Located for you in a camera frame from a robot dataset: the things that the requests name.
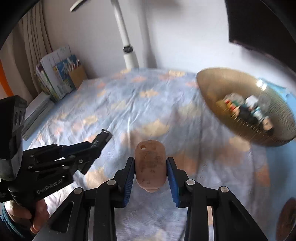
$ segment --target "metal screw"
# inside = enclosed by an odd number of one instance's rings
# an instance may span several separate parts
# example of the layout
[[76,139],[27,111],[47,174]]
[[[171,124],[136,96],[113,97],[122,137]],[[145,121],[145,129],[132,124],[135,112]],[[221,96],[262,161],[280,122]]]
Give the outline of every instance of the metal screw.
[[186,183],[191,186],[195,184],[195,181],[193,179],[188,179]]
[[82,189],[81,189],[81,188],[76,188],[76,189],[74,190],[74,193],[75,193],[75,194],[80,194],[80,193],[82,193]]
[[107,184],[108,184],[109,186],[113,186],[113,185],[116,184],[116,181],[113,180],[113,179],[111,179],[111,180],[109,180],[109,181],[107,182]]
[[229,189],[227,187],[221,187],[221,192],[226,193],[229,191]]

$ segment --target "white lamp pole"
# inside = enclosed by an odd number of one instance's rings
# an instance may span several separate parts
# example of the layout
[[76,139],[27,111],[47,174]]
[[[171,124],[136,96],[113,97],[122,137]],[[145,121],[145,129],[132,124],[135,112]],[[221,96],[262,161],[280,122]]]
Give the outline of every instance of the white lamp pole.
[[[78,0],[74,5],[70,8],[70,11],[76,11],[86,0]],[[119,28],[120,36],[123,43],[123,52],[124,52],[124,60],[126,63],[127,69],[133,69],[139,67],[139,62],[136,56],[136,53],[133,50],[133,46],[131,46],[130,39],[128,37],[128,32],[126,30],[126,25],[124,23],[123,15],[120,9],[120,5],[118,0],[111,0],[111,4],[114,8],[114,14],[117,21],[117,25]]]

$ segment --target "white wall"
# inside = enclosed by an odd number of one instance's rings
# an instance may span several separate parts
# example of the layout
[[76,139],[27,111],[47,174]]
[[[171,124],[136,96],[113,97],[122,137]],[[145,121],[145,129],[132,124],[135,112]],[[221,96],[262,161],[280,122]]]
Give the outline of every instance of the white wall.
[[[89,77],[125,67],[110,0],[44,0],[45,21],[54,49],[70,44],[87,64]],[[198,72],[222,66],[265,77],[296,93],[296,77],[281,64],[228,42],[224,0],[120,0],[140,66]]]

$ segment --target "book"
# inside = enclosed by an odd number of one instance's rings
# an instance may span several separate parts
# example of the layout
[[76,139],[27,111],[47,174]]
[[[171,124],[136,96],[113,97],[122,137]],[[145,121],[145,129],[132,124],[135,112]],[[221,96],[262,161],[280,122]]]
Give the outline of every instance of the book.
[[28,105],[22,133],[25,133],[30,128],[40,113],[46,109],[49,101],[50,96],[42,92]]
[[50,91],[48,90],[48,88],[43,84],[41,76],[39,76],[37,73],[34,74],[34,77],[38,80],[38,84],[41,88],[41,90],[47,94],[50,95]]
[[40,77],[40,79],[42,80],[42,83],[46,86],[46,88],[49,90],[49,92],[51,93],[52,97],[56,100],[59,101],[60,98],[58,97],[57,93],[55,92],[55,90],[53,89],[51,83],[48,80],[47,75],[44,72],[44,69],[42,67],[41,64],[37,64],[36,65],[36,74]]
[[54,107],[54,103],[51,100],[49,100],[47,102],[47,105],[44,108],[44,110],[37,116],[37,118],[32,123],[32,125],[25,132],[22,133],[22,137],[23,137],[24,140],[28,140],[29,137],[38,129],[38,127],[45,120],[47,114],[49,113],[49,111],[53,107]]
[[41,92],[26,108],[25,121],[34,113],[38,111],[38,108],[46,101],[48,101],[50,95]]
[[67,59],[59,62],[55,67],[54,71],[58,78],[64,82],[67,93],[70,93],[71,91],[75,90],[75,85],[69,75],[69,72],[71,71],[71,67],[69,64],[69,61],[71,61],[73,64],[77,63],[77,58],[75,55],[72,55],[68,57]]
[[57,63],[70,57],[71,55],[70,46],[67,45],[66,47],[59,48],[41,59],[43,69],[59,99],[62,99],[66,95],[67,90],[64,82],[57,77],[54,67]]

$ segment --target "blue sleeve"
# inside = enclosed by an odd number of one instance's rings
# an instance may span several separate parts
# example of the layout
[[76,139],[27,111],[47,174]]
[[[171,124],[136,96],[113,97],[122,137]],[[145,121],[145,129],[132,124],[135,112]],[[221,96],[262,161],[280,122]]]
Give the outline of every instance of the blue sleeve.
[[0,234],[0,240],[5,241],[32,241],[34,238],[28,228],[15,223],[9,217],[4,205],[2,205],[2,215],[0,215]]

